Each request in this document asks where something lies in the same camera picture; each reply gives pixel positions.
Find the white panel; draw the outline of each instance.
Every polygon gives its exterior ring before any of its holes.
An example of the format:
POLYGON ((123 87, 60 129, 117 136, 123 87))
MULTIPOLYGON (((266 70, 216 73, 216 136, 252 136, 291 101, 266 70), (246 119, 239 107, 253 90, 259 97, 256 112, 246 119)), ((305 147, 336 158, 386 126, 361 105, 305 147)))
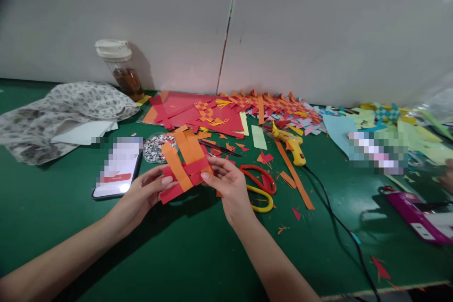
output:
POLYGON ((219 92, 406 104, 453 70, 453 0, 235 0, 219 92))
POLYGON ((0 76, 115 83, 94 43, 119 38, 136 46, 144 87, 214 93, 230 6, 231 0, 5 0, 0 76))

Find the power cord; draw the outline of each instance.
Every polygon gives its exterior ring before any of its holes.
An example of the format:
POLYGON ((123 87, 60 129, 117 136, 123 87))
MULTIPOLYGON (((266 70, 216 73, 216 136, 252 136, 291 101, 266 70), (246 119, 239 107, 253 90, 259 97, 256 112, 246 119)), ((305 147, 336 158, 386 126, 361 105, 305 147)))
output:
POLYGON ((318 178, 318 176, 315 175, 315 174, 309 169, 308 166, 305 165, 305 168, 307 169, 308 172, 310 172, 310 173, 312 174, 313 177, 316 178, 316 180, 319 182, 319 184, 321 184, 322 191, 324 191, 324 195, 326 196, 327 206, 329 207, 330 213, 332 214, 332 216, 334 216, 334 218, 338 221, 338 223, 340 223, 340 225, 348 232, 349 236, 351 237, 352 241, 354 242, 354 244, 355 244, 355 246, 356 246, 356 248, 357 248, 357 253, 359 254, 360 263, 361 263, 361 265, 362 265, 363 271, 365 272, 365 276, 367 277, 367 279, 368 279, 368 281, 369 281, 369 284, 370 284, 371 288, 373 289, 373 292, 374 292, 374 295, 376 296, 377 302, 381 302, 381 297, 379 296, 378 290, 376 289, 376 286, 374 285, 374 282, 373 282, 373 280, 371 279, 371 276, 369 275, 369 272, 368 272, 368 270, 367 270, 367 267, 365 266, 365 261, 363 260, 362 250, 360 249, 359 243, 356 241, 356 239, 355 239, 354 236, 352 235, 352 231, 349 230, 349 229, 343 224, 342 221, 340 221, 340 219, 336 216, 336 214, 335 214, 334 211, 332 210, 332 206, 330 205, 329 196, 327 196, 327 191, 326 191, 326 189, 324 188, 324 184, 322 184, 322 182, 320 181, 320 179, 318 178))

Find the purple device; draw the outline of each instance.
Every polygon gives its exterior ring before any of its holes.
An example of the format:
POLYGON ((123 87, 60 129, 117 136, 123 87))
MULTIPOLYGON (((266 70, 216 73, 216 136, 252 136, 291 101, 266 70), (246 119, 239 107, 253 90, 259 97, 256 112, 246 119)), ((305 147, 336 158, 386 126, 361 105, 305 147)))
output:
POLYGON ((414 203, 423 203, 416 195, 408 192, 388 193, 388 201, 401 214, 415 232, 427 242, 453 243, 453 212, 422 212, 414 203))

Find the smartphone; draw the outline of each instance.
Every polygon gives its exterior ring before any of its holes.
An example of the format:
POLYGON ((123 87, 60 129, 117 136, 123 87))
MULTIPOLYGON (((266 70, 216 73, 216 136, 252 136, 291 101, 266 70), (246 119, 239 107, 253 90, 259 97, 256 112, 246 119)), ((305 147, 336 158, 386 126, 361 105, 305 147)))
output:
POLYGON ((142 163, 143 142, 122 138, 121 143, 114 143, 105 161, 104 171, 96 181, 92 191, 94 200, 122 197, 137 178, 142 163))

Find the scissors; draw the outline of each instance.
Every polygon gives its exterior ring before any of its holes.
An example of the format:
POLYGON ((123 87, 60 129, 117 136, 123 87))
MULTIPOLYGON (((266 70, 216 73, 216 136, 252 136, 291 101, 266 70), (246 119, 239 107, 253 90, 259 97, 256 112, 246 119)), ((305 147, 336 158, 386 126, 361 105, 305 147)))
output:
POLYGON ((241 165, 239 167, 239 170, 242 171, 242 173, 244 175, 249 177, 259 187, 259 189, 258 189, 254 186, 247 185, 247 190, 253 191, 260 195, 263 195, 268 200, 268 205, 266 207, 257 207, 257 206, 252 205, 253 211, 260 212, 260 213, 266 213, 266 212, 271 211, 272 208, 274 207, 274 200, 272 199, 272 196, 277 192, 277 186, 275 185, 275 181, 271 177, 271 175, 268 174, 265 170, 259 168, 258 166, 254 166, 254 165, 241 165), (257 170, 257 171, 261 172, 270 182, 271 189, 269 190, 266 187, 264 187, 264 185, 258 179, 256 179, 254 175, 252 175, 250 172, 248 172, 246 169, 257 170))

